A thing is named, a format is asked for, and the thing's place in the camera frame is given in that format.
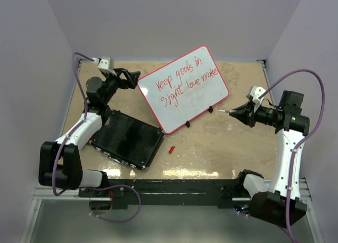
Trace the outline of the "pink framed whiteboard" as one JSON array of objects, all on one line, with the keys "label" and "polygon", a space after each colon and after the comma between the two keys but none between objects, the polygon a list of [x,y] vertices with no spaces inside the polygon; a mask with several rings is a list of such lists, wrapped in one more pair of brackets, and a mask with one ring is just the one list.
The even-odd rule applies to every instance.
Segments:
[{"label": "pink framed whiteboard", "polygon": [[229,96],[227,84],[205,45],[141,77],[137,85],[166,134]]}]

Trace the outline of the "red and white marker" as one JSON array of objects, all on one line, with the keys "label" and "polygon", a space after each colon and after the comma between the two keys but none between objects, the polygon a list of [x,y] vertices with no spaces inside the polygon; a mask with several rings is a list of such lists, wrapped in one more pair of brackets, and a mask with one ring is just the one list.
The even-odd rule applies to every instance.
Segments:
[{"label": "red and white marker", "polygon": [[221,112],[221,113],[234,113],[234,112],[236,112],[236,110],[219,109],[218,112]]}]

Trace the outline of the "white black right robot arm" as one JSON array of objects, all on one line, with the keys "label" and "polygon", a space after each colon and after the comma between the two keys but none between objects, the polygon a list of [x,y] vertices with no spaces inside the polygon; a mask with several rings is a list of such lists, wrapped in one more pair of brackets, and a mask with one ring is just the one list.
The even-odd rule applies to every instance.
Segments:
[{"label": "white black right robot arm", "polygon": [[282,228],[293,225],[301,219],[307,206],[301,203],[299,190],[299,169],[302,148],[296,145],[309,132],[309,118],[301,114],[303,94],[284,91],[279,105],[264,107],[262,87],[250,88],[248,102],[230,111],[230,116],[249,127],[262,123],[275,128],[277,135],[277,156],[274,177],[265,185],[261,174],[251,170],[239,173],[235,184],[241,197],[250,195],[249,214],[257,219]]}]

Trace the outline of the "red marker cap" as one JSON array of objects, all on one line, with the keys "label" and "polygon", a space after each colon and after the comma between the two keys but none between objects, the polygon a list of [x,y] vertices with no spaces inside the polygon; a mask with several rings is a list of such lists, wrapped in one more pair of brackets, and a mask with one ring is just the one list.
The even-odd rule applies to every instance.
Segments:
[{"label": "red marker cap", "polygon": [[172,146],[172,147],[170,148],[170,150],[168,151],[168,153],[169,153],[169,154],[172,154],[173,151],[174,151],[174,149],[175,149],[175,146]]}]

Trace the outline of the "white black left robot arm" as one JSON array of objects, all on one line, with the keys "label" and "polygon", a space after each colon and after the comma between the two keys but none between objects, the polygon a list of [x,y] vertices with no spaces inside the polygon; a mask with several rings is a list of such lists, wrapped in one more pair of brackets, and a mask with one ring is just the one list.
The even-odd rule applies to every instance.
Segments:
[{"label": "white black left robot arm", "polygon": [[135,89],[140,72],[116,68],[103,76],[105,80],[92,77],[86,82],[84,111],[77,123],[54,142],[46,141],[41,146],[38,181],[50,186],[56,196],[57,189],[64,192],[89,187],[98,197],[109,192],[104,172],[83,170],[80,151],[108,120],[112,96],[118,89]]}]

